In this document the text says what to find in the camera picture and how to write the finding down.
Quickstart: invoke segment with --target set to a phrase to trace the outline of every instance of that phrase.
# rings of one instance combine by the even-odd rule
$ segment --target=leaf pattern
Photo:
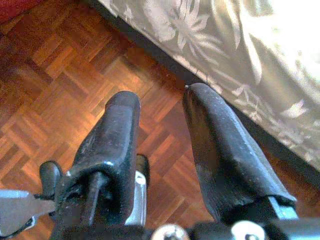
[[[266,0],[99,1],[320,171],[320,48],[292,24],[307,17]]]

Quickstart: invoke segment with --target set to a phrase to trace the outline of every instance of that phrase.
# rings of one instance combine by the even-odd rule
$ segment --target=parquet floor
[[[121,90],[141,101],[138,152],[149,157],[147,227],[184,227],[205,210],[182,109],[183,83],[76,0],[46,0],[0,25],[0,187],[41,192],[39,166],[64,171],[80,143]],[[320,216],[320,193],[268,155],[301,216]],[[48,239],[44,216],[16,239]]]

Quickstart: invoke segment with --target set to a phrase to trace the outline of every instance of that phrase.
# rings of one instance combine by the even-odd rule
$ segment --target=red object
[[[0,24],[33,8],[43,0],[0,0]]]

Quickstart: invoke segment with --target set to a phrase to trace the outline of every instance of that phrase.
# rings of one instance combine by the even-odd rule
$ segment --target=floral bedspread
[[[99,1],[320,171],[319,1]]]

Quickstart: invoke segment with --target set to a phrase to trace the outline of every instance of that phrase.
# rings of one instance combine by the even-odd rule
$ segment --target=bed
[[[320,3],[98,1],[320,171]]]

